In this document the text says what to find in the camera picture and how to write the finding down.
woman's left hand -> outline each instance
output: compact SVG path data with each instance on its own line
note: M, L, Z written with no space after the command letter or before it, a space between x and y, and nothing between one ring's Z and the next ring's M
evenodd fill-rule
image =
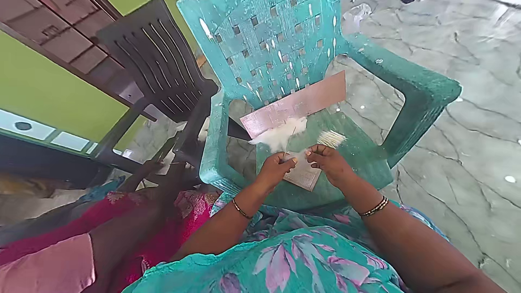
M252 185L262 194L270 193L282 181L284 175L295 168L297 159L291 158L284 162L284 152L269 156L262 165L261 172Z

black bangle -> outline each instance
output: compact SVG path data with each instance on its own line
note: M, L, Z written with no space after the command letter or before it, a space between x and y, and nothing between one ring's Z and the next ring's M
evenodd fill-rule
M235 209L237 209L237 210L239 211L239 213L241 213L241 215L243 215L243 216L244 216L245 218L247 218L247 219L253 219L253 217L250 217L250 216L246 215L246 214L241 210L241 208L240 208L240 207L237 205L237 203L235 202L235 198L233 198L233 199L231 200L231 202L233 202L233 205L235 206Z
M371 216L374 213L383 209L388 203L389 203L389 200L386 197L383 197L382 201L380 201L380 203L376 207L372 208L371 210L369 210L368 212L365 212L363 214L359 213L359 215L360 215L360 217Z

chair armrest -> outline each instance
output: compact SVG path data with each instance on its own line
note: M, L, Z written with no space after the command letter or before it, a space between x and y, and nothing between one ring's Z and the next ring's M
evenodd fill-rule
M346 52L362 67L405 96L382 148L393 167L461 93L460 84L375 45L360 33L346 37Z
M204 183L212 184L224 192L238 194L249 182L228 165L226 140L228 134L228 110L232 99L222 89L212 97L210 126L199 177Z
M137 100L103 137L89 157L134 174L141 167L141 164L114 153L113 149L148 105L150 105L150 102L144 97Z

needle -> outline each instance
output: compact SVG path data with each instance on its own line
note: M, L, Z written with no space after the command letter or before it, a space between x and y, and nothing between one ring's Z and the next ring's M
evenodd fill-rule
M284 161L286 161L286 156L288 155L287 153L287 149L288 149L288 144L290 144L290 139L291 137L295 134L295 131L296 131L296 126L295 126L295 129L293 130L293 133L290 135L290 137L288 138L288 143L286 144L286 146L284 147Z

window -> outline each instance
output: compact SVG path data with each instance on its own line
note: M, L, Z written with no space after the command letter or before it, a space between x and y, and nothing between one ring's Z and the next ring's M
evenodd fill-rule
M130 105L143 94L95 37L118 17L106 0L0 1L0 22L34 42L31 48L39 46L36 51Z

